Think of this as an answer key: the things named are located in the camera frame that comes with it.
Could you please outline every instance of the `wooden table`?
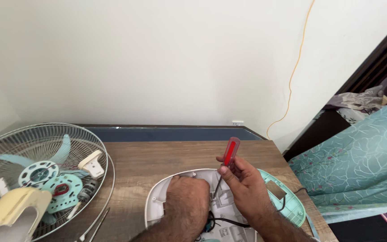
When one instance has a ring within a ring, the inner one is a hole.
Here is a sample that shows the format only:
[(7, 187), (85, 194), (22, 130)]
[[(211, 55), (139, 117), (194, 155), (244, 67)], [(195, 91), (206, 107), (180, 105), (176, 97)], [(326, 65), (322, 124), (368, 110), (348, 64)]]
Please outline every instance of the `wooden table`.
[[(167, 176), (182, 171), (218, 168), (219, 163), (215, 157), (225, 151), (227, 143), (227, 141), (104, 143), (116, 167), (116, 184), (109, 203), (110, 212), (94, 241), (125, 242), (140, 233), (144, 229), (146, 198), (153, 185)], [(275, 176), (292, 191), (302, 187), (271, 140), (243, 140), (238, 154), (256, 168)], [(109, 162), (107, 178), (91, 204), (73, 221), (41, 239), (40, 242), (73, 242), (78, 239), (101, 211), (110, 192), (112, 175)], [(336, 237), (307, 193), (301, 191), (297, 196), (313, 220), (321, 241), (336, 242)], [(307, 219), (301, 228), (312, 235)], [(86, 236), (86, 241), (89, 241), (94, 229)]]

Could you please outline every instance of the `red motor part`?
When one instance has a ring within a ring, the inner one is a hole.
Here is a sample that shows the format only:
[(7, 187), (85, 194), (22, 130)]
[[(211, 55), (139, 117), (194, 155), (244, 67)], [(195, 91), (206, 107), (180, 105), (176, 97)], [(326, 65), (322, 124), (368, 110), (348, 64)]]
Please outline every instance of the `red motor part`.
[(69, 189), (70, 188), (65, 183), (59, 184), (59, 185), (57, 185), (55, 187), (55, 191), (53, 193), (53, 196), (59, 196), (59, 195), (62, 195), (62, 194), (66, 194)]

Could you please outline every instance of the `light blue fan blade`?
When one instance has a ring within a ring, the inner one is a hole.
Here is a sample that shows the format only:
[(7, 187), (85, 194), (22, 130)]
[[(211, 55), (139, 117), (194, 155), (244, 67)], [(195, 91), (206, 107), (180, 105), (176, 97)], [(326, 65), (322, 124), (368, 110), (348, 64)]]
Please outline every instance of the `light blue fan blade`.
[(45, 212), (43, 214), (43, 217), (41, 218), (41, 221), (43, 221), (46, 224), (52, 225), (52, 224), (56, 223), (56, 218), (52, 214), (49, 214), (48, 212)]
[(0, 160), (19, 164), (23, 167), (27, 167), (35, 162), (35, 161), (33, 161), (29, 158), (26, 158), (24, 156), (16, 156), (16, 155), (10, 155), (10, 154), (0, 155)]
[(62, 145), (56, 152), (54, 156), (52, 156), (49, 160), (55, 163), (61, 163), (67, 160), (68, 155), (70, 154), (71, 149), (71, 141), (70, 137), (66, 134), (62, 139)]
[(59, 174), (64, 174), (64, 173), (76, 175), (80, 179), (89, 176), (89, 173), (82, 170), (59, 171)]

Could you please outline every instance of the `human hand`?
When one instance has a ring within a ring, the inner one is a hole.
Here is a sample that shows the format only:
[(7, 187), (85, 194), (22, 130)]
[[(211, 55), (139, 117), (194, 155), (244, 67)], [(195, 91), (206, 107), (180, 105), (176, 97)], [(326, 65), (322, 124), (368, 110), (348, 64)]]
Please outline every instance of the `human hand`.
[[(224, 159), (223, 156), (218, 156), (216, 160), (223, 162)], [(221, 166), (218, 171), (231, 189), (235, 206), (250, 226), (258, 231), (263, 226), (262, 218), (276, 211), (261, 173), (239, 156), (235, 156), (230, 169)]]
[(179, 241), (193, 241), (207, 223), (210, 185), (204, 179), (174, 176), (166, 191), (165, 216), (173, 231), (182, 233)]

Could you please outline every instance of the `teal plastic part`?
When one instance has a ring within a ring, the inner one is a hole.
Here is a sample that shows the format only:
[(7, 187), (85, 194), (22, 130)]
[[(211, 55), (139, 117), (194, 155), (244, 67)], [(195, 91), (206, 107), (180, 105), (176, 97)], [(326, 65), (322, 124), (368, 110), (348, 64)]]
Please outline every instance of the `teal plastic part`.
[(62, 145), (49, 160), (55, 163), (61, 163), (67, 160), (68, 155), (70, 154), (71, 141), (70, 137), (66, 134), (62, 138)]
[[(297, 198), (297, 196), (287, 187), (285, 184), (283, 184), (281, 181), (279, 181), (277, 178), (273, 177), (266, 171), (263, 171), (261, 169), (258, 169), (258, 171), (261, 173), (262, 179), (264, 179), (265, 183), (268, 183), (269, 181), (273, 181), (275, 184), (280, 186), (280, 188), (286, 192), (285, 195), (285, 208), (280, 211), (280, 213), (285, 217), (287, 220), (291, 221), (296, 226), (301, 226), (301, 224), (304, 223), (305, 220), (305, 208), (301, 201)], [(272, 194), (270, 191), (268, 191), (268, 195), (270, 196), (271, 201), (273, 202), (274, 206), (277, 210), (281, 209), (283, 207), (283, 198), (278, 199), (274, 194)]]
[(54, 162), (35, 162), (20, 173), (18, 184), (19, 186), (31, 186), (40, 189), (48, 180), (56, 177), (58, 173), (59, 167)]
[(56, 218), (52, 214), (49, 214), (48, 212), (44, 212), (44, 215), (41, 218), (41, 221), (43, 221), (46, 224), (52, 225), (56, 223)]
[[(49, 159), (49, 161), (55, 162), (55, 163), (63, 163), (64, 161), (67, 160), (68, 155), (70, 154), (70, 149), (71, 149), (70, 137), (66, 134), (62, 138), (61, 147), (59, 147), (58, 151)], [(32, 165), (34, 162), (36, 162), (24, 156), (11, 155), (11, 154), (0, 155), (0, 160), (19, 164), (23, 167), (28, 167)]]
[(75, 206), (78, 203), (77, 195), (83, 188), (83, 182), (76, 175), (60, 174), (48, 180), (46, 184), (44, 184), (44, 186), (41, 188), (41, 190), (46, 190), (49, 191), (51, 194), (54, 194), (56, 186), (60, 184), (67, 184), (68, 192), (62, 195), (52, 197), (52, 200), (50, 201), (50, 204), (46, 210), (49, 214)]
[(72, 174), (78, 176), (80, 179), (89, 176), (89, 173), (82, 170), (68, 170), (68, 171), (59, 171), (60, 174)]
[(19, 164), (23, 167), (30, 166), (35, 162), (35, 161), (33, 161), (29, 158), (26, 158), (24, 156), (17, 156), (17, 155), (10, 155), (10, 154), (0, 155), (0, 160)]

